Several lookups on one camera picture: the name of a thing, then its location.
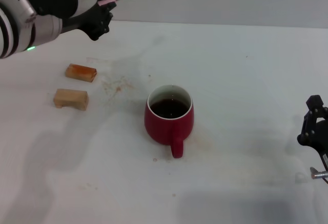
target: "coffee stain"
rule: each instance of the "coffee stain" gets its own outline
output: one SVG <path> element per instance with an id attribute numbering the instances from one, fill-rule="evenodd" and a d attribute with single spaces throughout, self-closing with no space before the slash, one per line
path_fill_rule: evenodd
<path id="1" fill-rule="evenodd" d="M 119 93 L 131 94 L 135 90 L 134 85 L 125 77 L 121 76 L 119 79 L 112 80 L 107 77 L 101 81 L 101 85 L 106 95 L 110 96 L 107 103 L 112 101 Z"/>
<path id="2" fill-rule="evenodd" d="M 184 162 L 204 161 L 215 163 L 220 158 L 219 143 L 214 134 L 201 124 L 195 124 L 191 135 L 184 141 Z"/>
<path id="3" fill-rule="evenodd" d="M 115 94 L 117 94 L 118 92 L 121 92 L 121 91 L 122 91 L 122 88 L 121 87 L 116 87 Z"/>

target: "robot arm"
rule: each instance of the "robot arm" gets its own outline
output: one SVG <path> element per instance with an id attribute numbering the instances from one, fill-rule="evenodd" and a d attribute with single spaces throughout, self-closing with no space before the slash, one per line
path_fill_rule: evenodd
<path id="1" fill-rule="evenodd" d="M 322 178 L 327 184 L 328 180 L 328 108 L 323 106 L 323 101 L 319 95 L 311 96 L 307 102 L 308 113 L 304 117 L 301 134 L 297 136 L 297 141 L 302 146 L 315 149 L 323 163 L 325 172 L 318 172 L 311 167 L 313 179 Z"/>
<path id="2" fill-rule="evenodd" d="M 0 58 L 74 29 L 98 40 L 109 32 L 116 0 L 0 0 Z"/>

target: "table surface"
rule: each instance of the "table surface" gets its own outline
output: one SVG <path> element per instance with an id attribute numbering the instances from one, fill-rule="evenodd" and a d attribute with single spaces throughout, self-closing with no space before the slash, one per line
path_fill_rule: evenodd
<path id="1" fill-rule="evenodd" d="M 326 223 L 323 165 L 296 136 L 308 97 L 328 102 L 327 46 L 322 29 L 113 22 L 2 60 L 0 223 Z M 178 160 L 143 124 L 165 84 L 195 104 Z M 88 91 L 87 111 L 56 109 L 58 88 Z"/>

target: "dark liquid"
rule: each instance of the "dark liquid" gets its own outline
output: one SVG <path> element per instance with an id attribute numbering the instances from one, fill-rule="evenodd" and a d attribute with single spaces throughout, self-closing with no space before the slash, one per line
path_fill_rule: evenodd
<path id="1" fill-rule="evenodd" d="M 167 119 L 183 116 L 189 110 L 188 106 L 175 99 L 164 99 L 153 104 L 150 108 L 156 115 Z"/>

